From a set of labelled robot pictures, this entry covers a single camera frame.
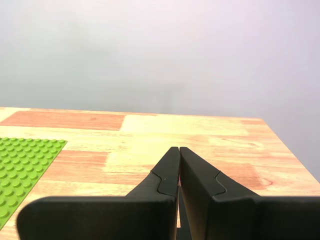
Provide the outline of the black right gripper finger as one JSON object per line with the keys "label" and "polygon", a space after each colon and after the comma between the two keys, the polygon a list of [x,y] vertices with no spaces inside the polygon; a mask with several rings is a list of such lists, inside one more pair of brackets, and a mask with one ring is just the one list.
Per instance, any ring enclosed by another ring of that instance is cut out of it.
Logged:
{"label": "black right gripper finger", "polygon": [[317,196],[261,196],[187,147],[180,148],[180,184],[195,240],[317,240]]}
{"label": "black right gripper finger", "polygon": [[125,196],[50,196],[26,205],[16,227],[22,240],[174,240],[180,151],[171,147]]}

